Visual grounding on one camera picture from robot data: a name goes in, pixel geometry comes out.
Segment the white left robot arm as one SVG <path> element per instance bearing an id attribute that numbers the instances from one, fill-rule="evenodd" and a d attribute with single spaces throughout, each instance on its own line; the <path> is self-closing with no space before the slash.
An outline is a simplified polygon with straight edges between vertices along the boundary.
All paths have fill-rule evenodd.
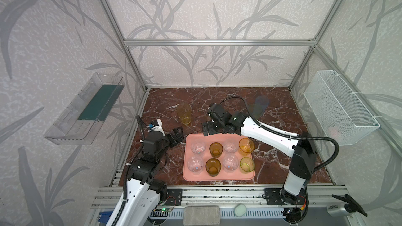
<path id="1" fill-rule="evenodd" d="M 165 134 L 155 127 L 145 135 L 141 133 L 140 149 L 123 174 L 122 195 L 110 216 L 108 226 L 143 226 L 151 212 L 167 200 L 167 186 L 155 176 L 162 169 L 161 161 L 167 152 L 183 142 L 183 128 Z"/>

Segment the green short glass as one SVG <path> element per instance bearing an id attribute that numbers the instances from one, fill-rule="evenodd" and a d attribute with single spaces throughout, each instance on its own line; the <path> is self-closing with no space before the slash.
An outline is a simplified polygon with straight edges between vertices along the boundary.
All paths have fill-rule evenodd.
<path id="1" fill-rule="evenodd" d="M 250 173 L 254 171 L 255 163 L 249 157 L 244 157 L 240 160 L 240 168 L 245 173 Z"/>

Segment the clear faceted glass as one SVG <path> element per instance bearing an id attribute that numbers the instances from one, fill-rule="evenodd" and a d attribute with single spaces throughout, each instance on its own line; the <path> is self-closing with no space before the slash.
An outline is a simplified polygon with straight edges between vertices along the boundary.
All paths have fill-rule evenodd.
<path id="1" fill-rule="evenodd" d="M 235 153 L 238 151 L 238 145 L 232 140 L 225 141 L 223 143 L 223 148 L 227 153 Z"/>
<path id="2" fill-rule="evenodd" d="M 227 154 L 223 158 L 223 167 L 227 173 L 234 172 L 239 167 L 239 159 L 235 154 Z"/>
<path id="3" fill-rule="evenodd" d="M 204 161 L 200 155 L 190 157 L 186 163 L 188 170 L 192 174 L 200 174 L 204 167 Z"/>
<path id="4" fill-rule="evenodd" d="M 196 155 L 202 155 L 206 150 L 206 143 L 203 140 L 194 140 L 190 146 L 191 151 Z"/>

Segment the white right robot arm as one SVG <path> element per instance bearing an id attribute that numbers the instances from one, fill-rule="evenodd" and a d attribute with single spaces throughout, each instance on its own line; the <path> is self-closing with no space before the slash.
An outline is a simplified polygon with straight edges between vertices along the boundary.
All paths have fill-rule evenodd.
<path id="1" fill-rule="evenodd" d="M 237 134 L 259 140 L 292 159 L 289 173 L 280 191 L 280 199 L 286 204 L 295 203 L 301 191 L 306 189 L 312 175 L 334 161 L 339 154 L 339 144 L 335 139 L 286 132 L 258 121 L 250 113 L 231 114 L 218 103 L 209 106 L 207 115 L 210 121 L 202 123 L 204 136 Z M 317 149 L 314 141 L 327 141 L 335 147 L 332 156 L 318 166 L 315 165 Z"/>

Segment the amber dotted glass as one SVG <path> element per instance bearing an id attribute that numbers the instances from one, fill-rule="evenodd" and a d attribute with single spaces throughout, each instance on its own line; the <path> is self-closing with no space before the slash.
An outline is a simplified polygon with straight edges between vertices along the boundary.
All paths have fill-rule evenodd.
<path id="1" fill-rule="evenodd" d="M 211 158 L 211 159 L 207 160 L 207 162 L 205 164 L 205 168 L 206 168 L 207 173 L 210 176 L 215 177 L 220 173 L 220 171 L 222 169 L 222 165 L 221 165 L 219 159 Z"/>
<path id="2" fill-rule="evenodd" d="M 219 158 L 222 155 L 223 150 L 224 150 L 223 145 L 219 142 L 213 142 L 209 146 L 209 152 L 211 156 L 214 158 Z"/>

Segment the yellow short glass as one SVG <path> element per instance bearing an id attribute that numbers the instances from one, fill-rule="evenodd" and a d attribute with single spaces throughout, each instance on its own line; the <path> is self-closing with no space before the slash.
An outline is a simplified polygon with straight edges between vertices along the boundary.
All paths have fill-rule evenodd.
<path id="1" fill-rule="evenodd" d="M 251 154 L 255 149 L 254 141 L 250 138 L 242 138 L 239 141 L 239 153 L 241 155 Z"/>

